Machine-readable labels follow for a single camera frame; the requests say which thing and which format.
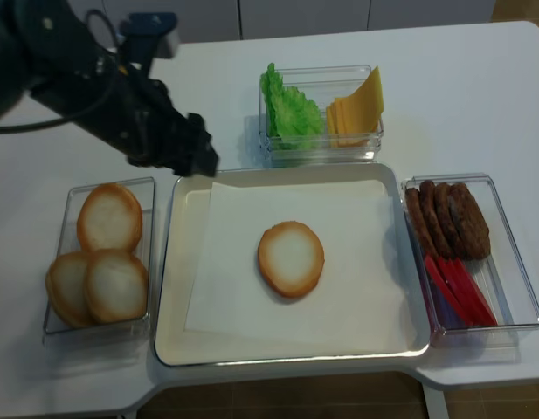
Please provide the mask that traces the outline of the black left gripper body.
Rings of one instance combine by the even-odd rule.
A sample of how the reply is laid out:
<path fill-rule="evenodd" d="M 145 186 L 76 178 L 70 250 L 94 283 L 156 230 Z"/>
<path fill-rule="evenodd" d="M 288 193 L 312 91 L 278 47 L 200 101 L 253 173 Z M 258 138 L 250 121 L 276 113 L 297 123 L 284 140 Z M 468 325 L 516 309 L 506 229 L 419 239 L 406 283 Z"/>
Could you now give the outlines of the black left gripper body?
<path fill-rule="evenodd" d="M 75 124 L 122 152 L 130 164 L 170 168 L 180 143 L 208 141 L 201 115 L 179 113 L 166 85 L 131 65 L 117 65 L 114 54 L 77 64 L 74 74 L 83 93 L 107 96 Z"/>

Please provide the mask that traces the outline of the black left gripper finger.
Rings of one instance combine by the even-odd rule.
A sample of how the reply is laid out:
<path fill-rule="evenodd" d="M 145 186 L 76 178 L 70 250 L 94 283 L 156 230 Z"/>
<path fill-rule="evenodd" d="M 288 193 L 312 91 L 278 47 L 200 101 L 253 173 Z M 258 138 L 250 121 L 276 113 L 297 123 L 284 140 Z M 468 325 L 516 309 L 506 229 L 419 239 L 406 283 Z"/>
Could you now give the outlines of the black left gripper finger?
<path fill-rule="evenodd" d="M 207 142 L 180 143 L 176 148 L 176 156 L 170 163 L 175 175 L 191 177 L 203 175 L 215 177 L 218 171 L 218 154 Z"/>

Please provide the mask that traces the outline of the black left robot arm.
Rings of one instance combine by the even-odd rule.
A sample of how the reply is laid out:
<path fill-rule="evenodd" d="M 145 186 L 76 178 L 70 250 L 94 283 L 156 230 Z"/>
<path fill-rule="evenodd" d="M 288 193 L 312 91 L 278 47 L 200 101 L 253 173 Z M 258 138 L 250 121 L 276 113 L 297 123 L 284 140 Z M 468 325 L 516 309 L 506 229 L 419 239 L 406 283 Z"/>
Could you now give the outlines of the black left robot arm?
<path fill-rule="evenodd" d="M 181 114 L 149 72 L 176 29 L 172 12 L 133 13 L 99 44 L 65 1 L 0 1 L 0 134 L 72 123 L 136 167 L 213 177 L 218 154 L 204 119 Z"/>

